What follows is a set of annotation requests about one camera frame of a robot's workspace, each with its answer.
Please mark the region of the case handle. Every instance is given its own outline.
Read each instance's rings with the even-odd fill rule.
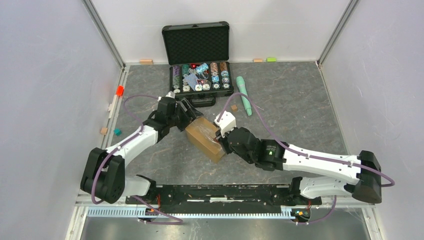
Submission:
[[[198,99],[190,98],[189,101],[195,108],[211,107],[217,103],[217,99],[214,96]]]

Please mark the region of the gray floor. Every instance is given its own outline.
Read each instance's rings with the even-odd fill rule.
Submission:
[[[346,153],[325,85],[314,62],[232,63],[231,74],[234,82],[237,76],[244,77],[249,96],[263,109],[260,114],[283,141],[315,151]],[[168,84],[168,65],[131,66],[124,99],[136,94],[164,96]],[[220,97],[216,105],[199,110],[213,121],[227,99]],[[256,113],[247,116],[240,97],[232,104],[239,108],[234,113],[237,126],[249,129],[258,138],[271,138]],[[146,119],[156,109],[157,102],[140,97],[133,98],[127,105],[130,111]],[[112,143],[121,141],[137,127],[137,122],[121,106],[116,128],[122,130],[122,135],[114,136]],[[126,173],[144,175],[158,184],[290,183],[293,177],[313,176],[305,172],[263,171],[235,154],[224,156],[218,164],[212,163],[187,140],[185,132],[176,128],[135,158]]]
[[[136,94],[164,96],[168,89],[167,65],[131,66],[124,99]],[[231,74],[243,76],[249,96],[263,110],[261,115],[282,140],[310,150],[346,154],[325,85],[314,62],[232,63]],[[199,108],[212,121],[227,97],[217,99],[213,107]],[[258,138],[270,138],[256,113],[247,116],[237,97],[232,104],[237,125],[249,129]],[[132,99],[128,108],[142,119],[156,109],[149,98]],[[116,127],[117,143],[134,132],[138,124],[120,108]],[[290,183],[293,177],[312,176],[306,172],[263,171],[245,163],[236,155],[227,155],[212,163],[187,140],[185,132],[172,129],[160,143],[148,148],[128,166],[129,176],[141,174],[158,184]],[[312,219],[328,209],[314,209]],[[182,226],[155,226],[133,218],[87,219],[82,239],[369,239],[359,209],[338,209],[323,222],[295,226],[275,219],[186,219]]]
[[[328,209],[313,209],[321,218]],[[323,222],[285,219],[185,219],[184,225],[144,225],[134,218],[89,217],[82,240],[369,240],[360,209],[338,209]]]

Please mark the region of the red block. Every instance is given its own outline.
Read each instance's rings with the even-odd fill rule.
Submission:
[[[124,94],[124,87],[119,85],[118,88],[116,89],[116,95],[122,96],[123,94]]]

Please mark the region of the black case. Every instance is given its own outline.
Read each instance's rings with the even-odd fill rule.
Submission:
[[[186,25],[168,25],[162,28],[163,41],[165,43],[166,55],[171,65],[169,68],[169,89],[173,87],[173,66],[183,64],[202,64],[207,63],[209,71],[210,63],[218,64],[218,72],[221,73],[220,64],[225,62],[229,74],[228,89],[223,88],[221,74],[219,75],[219,89],[181,92],[175,94],[177,100],[187,98],[191,104],[196,107],[213,106],[216,97],[230,96],[234,93],[234,85],[230,64],[228,63],[229,45],[230,45],[230,25],[226,21],[198,23]],[[183,86],[183,76],[180,69],[180,86]],[[211,74],[208,80],[212,83]]]

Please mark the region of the teal block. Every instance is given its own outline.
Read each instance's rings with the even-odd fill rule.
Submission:
[[[116,136],[119,136],[122,134],[122,131],[119,128],[115,128],[115,130],[113,130],[113,132],[115,133]]]

